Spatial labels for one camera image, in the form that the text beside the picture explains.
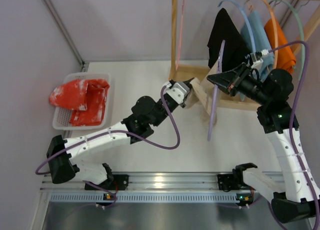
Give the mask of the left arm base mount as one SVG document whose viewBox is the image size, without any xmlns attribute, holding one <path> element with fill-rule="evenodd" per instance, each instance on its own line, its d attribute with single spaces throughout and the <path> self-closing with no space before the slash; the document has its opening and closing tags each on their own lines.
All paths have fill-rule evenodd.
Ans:
<svg viewBox="0 0 320 230">
<path fill-rule="evenodd" d="M 107 180 L 99 184 L 100 188 L 106 190 L 126 190 L 129 184 L 129 175 L 116 174 L 107 177 Z"/>
</svg>

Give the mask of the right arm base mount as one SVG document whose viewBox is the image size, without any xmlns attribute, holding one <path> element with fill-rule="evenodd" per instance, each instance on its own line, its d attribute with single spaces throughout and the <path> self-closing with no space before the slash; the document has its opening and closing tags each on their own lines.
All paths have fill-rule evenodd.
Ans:
<svg viewBox="0 0 320 230">
<path fill-rule="evenodd" d="M 218 188 L 221 191 L 229 192 L 231 190 L 240 190 L 239 179 L 233 174 L 218 174 Z"/>
</svg>

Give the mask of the beige trousers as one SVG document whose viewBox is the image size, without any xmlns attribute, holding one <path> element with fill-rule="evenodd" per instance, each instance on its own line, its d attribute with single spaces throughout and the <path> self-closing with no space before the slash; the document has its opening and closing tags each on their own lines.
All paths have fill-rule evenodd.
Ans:
<svg viewBox="0 0 320 230">
<path fill-rule="evenodd" d="M 201 105 L 200 110 L 200 119 L 203 121 L 203 124 L 205 126 L 210 125 L 210 115 L 212 110 L 212 102 L 213 102 L 213 92 L 214 92 L 214 85 L 210 83 L 207 80 L 207 76 L 211 74 L 215 74 L 218 69 L 218 62 L 215 62 L 215 64 L 212 66 L 212 68 L 209 70 L 207 75 L 203 80 L 199 80 L 198 78 L 194 78 L 191 81 L 191 85 L 195 89 L 192 88 L 190 90 L 190 93 L 188 94 L 186 101 L 185 101 L 185 107 L 187 109 L 191 108 L 195 104 Z"/>
</svg>

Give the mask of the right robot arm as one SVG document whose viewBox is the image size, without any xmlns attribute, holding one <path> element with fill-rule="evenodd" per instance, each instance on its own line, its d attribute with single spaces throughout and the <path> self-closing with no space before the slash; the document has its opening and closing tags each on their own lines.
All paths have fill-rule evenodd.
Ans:
<svg viewBox="0 0 320 230">
<path fill-rule="evenodd" d="M 320 216 L 320 189 L 313 180 L 300 142 L 299 124 L 287 100 L 293 91 L 292 76 L 272 70 L 261 82 L 245 64 L 207 76 L 230 96 L 238 93 L 257 102 L 257 118 L 275 150 L 284 185 L 278 185 L 253 163 L 237 165 L 233 177 L 239 187 L 252 187 L 268 202 L 277 221 L 288 223 Z"/>
</svg>

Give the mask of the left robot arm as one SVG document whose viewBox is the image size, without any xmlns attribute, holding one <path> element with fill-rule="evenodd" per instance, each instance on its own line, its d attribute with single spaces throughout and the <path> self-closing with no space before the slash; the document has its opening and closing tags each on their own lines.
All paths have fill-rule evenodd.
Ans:
<svg viewBox="0 0 320 230">
<path fill-rule="evenodd" d="M 90 163 L 88 157 L 116 146 L 148 141 L 158 127 L 177 107 L 185 107 L 185 100 L 192 89 L 190 80 L 164 84 L 160 99 L 140 97 L 132 107 L 132 114 L 117 124 L 77 138 L 56 136 L 47 151 L 49 174 L 54 184 L 73 179 L 107 187 L 114 181 L 107 163 Z"/>
</svg>

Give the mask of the purple hanger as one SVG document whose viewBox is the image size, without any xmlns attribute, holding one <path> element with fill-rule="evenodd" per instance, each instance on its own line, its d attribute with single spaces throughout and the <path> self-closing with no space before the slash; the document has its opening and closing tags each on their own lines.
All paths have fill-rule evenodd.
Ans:
<svg viewBox="0 0 320 230">
<path fill-rule="evenodd" d="M 222 40 L 219 54 L 218 54 L 218 60 L 217 60 L 217 71 L 216 71 L 217 74 L 222 72 L 225 43 L 226 41 Z M 215 86 L 212 93 L 211 112 L 210 112 L 210 120 L 209 120 L 208 134 L 207 134 L 208 141 L 210 141 L 212 137 L 212 131 L 213 131 L 214 122 L 216 119 L 217 101 L 218 101 L 218 87 Z"/>
</svg>

